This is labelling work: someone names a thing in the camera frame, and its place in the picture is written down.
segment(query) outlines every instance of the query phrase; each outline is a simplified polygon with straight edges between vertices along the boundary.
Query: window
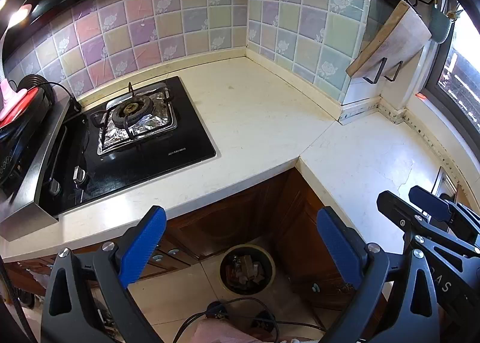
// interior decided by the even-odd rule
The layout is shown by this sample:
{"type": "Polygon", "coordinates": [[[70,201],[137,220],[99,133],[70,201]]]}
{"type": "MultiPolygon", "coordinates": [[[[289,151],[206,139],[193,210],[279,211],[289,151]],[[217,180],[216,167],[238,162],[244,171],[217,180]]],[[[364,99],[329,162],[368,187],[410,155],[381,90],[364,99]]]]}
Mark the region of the window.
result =
{"type": "Polygon", "coordinates": [[[465,11],[438,47],[423,93],[453,123],[480,160],[480,34],[465,11]]]}

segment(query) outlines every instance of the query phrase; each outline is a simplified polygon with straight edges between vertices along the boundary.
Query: black glass cooktop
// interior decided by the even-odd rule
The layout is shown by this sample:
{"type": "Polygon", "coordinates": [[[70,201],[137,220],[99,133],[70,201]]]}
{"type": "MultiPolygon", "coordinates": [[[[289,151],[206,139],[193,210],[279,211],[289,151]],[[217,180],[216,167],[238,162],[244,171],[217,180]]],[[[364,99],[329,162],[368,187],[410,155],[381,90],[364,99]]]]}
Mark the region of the black glass cooktop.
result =
{"type": "Polygon", "coordinates": [[[100,129],[95,127],[90,116],[99,110],[105,110],[106,103],[64,123],[44,177],[39,201],[41,208],[49,214],[57,215],[215,156],[215,149],[178,76],[163,82],[173,97],[170,103],[177,123],[174,129],[167,129],[164,133],[140,139],[100,156],[100,129]],[[81,170],[85,171],[85,180],[78,182],[83,177],[81,170]],[[59,184],[56,195],[57,190],[52,190],[49,178],[54,178],[59,184]]]}

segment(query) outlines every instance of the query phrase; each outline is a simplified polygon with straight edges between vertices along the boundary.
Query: trash can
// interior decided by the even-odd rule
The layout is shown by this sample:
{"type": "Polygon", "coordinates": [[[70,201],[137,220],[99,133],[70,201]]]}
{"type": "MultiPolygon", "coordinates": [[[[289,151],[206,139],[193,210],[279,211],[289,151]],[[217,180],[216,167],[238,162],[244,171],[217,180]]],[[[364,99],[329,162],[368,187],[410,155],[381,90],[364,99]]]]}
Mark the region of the trash can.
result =
{"type": "Polygon", "coordinates": [[[219,278],[222,285],[229,291],[240,295],[252,295],[260,293],[269,287],[275,279],[275,263],[270,254],[263,248],[253,244],[236,245],[225,252],[222,262],[220,263],[219,278]],[[229,283],[227,279],[227,265],[233,266],[238,263],[241,257],[250,255],[253,264],[259,263],[263,273],[263,279],[255,283],[253,280],[249,282],[247,288],[243,289],[229,283]]]}

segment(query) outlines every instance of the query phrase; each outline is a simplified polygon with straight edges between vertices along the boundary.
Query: screw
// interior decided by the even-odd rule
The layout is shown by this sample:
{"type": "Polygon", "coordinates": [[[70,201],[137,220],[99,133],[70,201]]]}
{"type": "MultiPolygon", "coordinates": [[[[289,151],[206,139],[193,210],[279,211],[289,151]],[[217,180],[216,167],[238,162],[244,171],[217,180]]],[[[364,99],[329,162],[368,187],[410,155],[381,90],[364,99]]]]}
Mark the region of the screw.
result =
{"type": "Polygon", "coordinates": [[[115,248],[114,242],[104,242],[102,244],[102,250],[104,250],[105,252],[111,251],[114,248],[115,248]]]}
{"type": "Polygon", "coordinates": [[[66,257],[70,253],[68,248],[64,248],[63,251],[59,252],[59,257],[66,257]]]}
{"type": "Polygon", "coordinates": [[[380,246],[378,244],[376,244],[375,242],[370,242],[367,245],[367,248],[370,252],[373,252],[374,254],[380,252],[380,246]]]}
{"type": "Polygon", "coordinates": [[[418,259],[422,259],[423,258],[423,252],[419,249],[414,249],[413,250],[413,254],[415,255],[415,257],[417,257],[418,259]]]}

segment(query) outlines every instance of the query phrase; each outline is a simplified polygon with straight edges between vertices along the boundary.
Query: gas stove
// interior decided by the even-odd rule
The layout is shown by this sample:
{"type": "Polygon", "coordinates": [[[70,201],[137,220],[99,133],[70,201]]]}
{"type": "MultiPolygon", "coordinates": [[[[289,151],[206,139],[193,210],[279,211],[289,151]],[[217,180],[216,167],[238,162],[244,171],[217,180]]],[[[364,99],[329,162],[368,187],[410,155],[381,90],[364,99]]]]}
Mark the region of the gas stove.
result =
{"type": "Polygon", "coordinates": [[[130,86],[62,125],[39,206],[55,216],[215,155],[178,76],[130,86]]]}

